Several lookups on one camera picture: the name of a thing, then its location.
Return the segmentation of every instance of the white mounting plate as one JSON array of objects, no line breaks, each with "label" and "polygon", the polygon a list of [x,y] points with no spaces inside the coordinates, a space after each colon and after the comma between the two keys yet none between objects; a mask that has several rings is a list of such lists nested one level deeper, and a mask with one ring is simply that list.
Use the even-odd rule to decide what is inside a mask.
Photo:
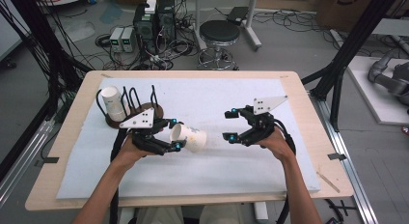
[{"label": "white mounting plate", "polygon": [[259,115],[274,110],[281,103],[285,102],[287,96],[283,97],[269,97],[269,98],[255,98],[254,114]]},{"label": "white mounting plate", "polygon": [[120,128],[151,128],[153,126],[154,109],[142,112],[120,124]]}]

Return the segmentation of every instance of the computer tower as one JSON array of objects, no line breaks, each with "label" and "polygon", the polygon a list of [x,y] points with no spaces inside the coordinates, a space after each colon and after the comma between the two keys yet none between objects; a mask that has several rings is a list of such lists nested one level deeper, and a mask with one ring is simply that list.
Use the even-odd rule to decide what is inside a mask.
[{"label": "computer tower", "polygon": [[158,53],[157,46],[160,45],[158,38],[157,14],[146,14],[145,3],[139,4],[133,18],[133,26],[136,39],[141,52],[149,52],[152,55]]},{"label": "computer tower", "polygon": [[175,0],[159,0],[157,7],[159,33],[165,43],[177,38]]}]

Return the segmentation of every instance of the stool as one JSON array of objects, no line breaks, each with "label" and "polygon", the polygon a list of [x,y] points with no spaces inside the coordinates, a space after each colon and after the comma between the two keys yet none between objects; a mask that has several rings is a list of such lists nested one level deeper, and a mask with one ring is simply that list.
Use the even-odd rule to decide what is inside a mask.
[{"label": "stool", "polygon": [[232,54],[221,46],[231,45],[238,40],[240,31],[237,26],[226,20],[210,20],[203,23],[199,30],[202,40],[210,45],[199,53],[199,66],[213,70],[224,70],[235,66]]}]

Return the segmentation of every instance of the table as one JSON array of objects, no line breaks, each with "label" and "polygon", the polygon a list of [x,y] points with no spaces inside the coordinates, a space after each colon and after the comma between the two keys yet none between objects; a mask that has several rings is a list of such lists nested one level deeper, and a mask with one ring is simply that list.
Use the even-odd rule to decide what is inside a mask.
[{"label": "table", "polygon": [[[27,210],[79,209],[85,199],[57,200],[70,150],[80,133],[81,126],[91,107],[98,86],[103,78],[276,78],[280,79],[288,95],[288,102],[309,152],[321,185],[313,198],[352,196],[351,183],[340,162],[330,160],[328,154],[335,152],[327,134],[315,113],[314,107],[298,75],[291,71],[91,71],[87,74],[75,101],[70,108],[49,157],[59,157],[56,164],[44,164],[27,199]],[[231,194],[183,197],[142,197],[120,200],[120,207],[198,205],[234,202],[257,202],[283,200],[284,194]]]}]

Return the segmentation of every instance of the paper cup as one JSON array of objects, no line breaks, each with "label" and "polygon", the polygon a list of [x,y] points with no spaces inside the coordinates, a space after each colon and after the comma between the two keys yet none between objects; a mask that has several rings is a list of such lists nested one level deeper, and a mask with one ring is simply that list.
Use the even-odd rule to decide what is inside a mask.
[{"label": "paper cup", "polygon": [[186,140],[185,149],[198,153],[205,148],[206,133],[190,126],[176,124],[171,130],[171,141]]},{"label": "paper cup", "polygon": [[106,113],[108,113],[111,120],[121,122],[126,118],[126,114],[129,115],[129,107],[124,101],[121,103],[121,93],[115,86],[108,86],[102,89],[101,96],[105,103]]}]

